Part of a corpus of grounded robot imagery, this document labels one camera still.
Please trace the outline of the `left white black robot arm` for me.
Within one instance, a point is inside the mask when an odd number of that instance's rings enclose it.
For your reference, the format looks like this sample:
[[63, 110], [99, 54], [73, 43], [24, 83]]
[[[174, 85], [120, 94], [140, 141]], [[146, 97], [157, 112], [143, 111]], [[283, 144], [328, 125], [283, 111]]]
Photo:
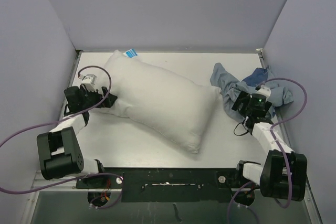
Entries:
[[41, 174], [44, 179], [59, 179], [68, 176], [88, 176], [88, 182], [96, 188], [105, 185], [107, 175], [103, 164], [97, 159], [84, 158], [77, 135], [89, 122], [90, 107], [109, 109], [117, 97], [107, 87], [89, 90], [85, 85], [64, 90], [67, 104], [64, 121], [47, 133], [37, 136]]

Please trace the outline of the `blue pillowcase with fish print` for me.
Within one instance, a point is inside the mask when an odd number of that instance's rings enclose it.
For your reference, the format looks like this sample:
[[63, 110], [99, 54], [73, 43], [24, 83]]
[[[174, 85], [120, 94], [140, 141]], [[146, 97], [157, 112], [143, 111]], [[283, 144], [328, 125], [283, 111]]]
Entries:
[[293, 95], [287, 87], [281, 86], [277, 81], [270, 81], [274, 77], [269, 68], [256, 68], [251, 75], [239, 81], [226, 71], [221, 63], [216, 63], [210, 77], [210, 82], [212, 86], [221, 89], [223, 107], [226, 114], [231, 119], [241, 122], [244, 118], [238, 112], [232, 110], [234, 102], [241, 91], [249, 94], [255, 93], [255, 87], [264, 81], [267, 81], [266, 86], [271, 88], [269, 102], [275, 108], [293, 102]]

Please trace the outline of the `white pillow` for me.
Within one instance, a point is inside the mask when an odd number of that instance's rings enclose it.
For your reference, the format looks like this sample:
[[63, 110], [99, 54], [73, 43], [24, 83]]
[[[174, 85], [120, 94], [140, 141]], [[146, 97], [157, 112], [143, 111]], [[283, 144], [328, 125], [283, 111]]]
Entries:
[[212, 116], [220, 88], [201, 86], [169, 70], [128, 58], [116, 50], [104, 69], [111, 94], [117, 97], [112, 114], [144, 124], [191, 153], [197, 153]]

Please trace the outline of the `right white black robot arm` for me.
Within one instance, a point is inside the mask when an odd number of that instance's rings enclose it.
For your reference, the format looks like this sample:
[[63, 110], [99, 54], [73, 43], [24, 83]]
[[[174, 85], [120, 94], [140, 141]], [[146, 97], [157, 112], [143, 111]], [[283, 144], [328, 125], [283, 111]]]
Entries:
[[266, 153], [263, 163], [239, 161], [234, 182], [241, 187], [254, 182], [264, 197], [302, 201], [305, 197], [307, 158], [296, 153], [273, 131], [267, 116], [271, 103], [265, 93], [240, 92], [232, 110], [242, 117], [242, 125]]

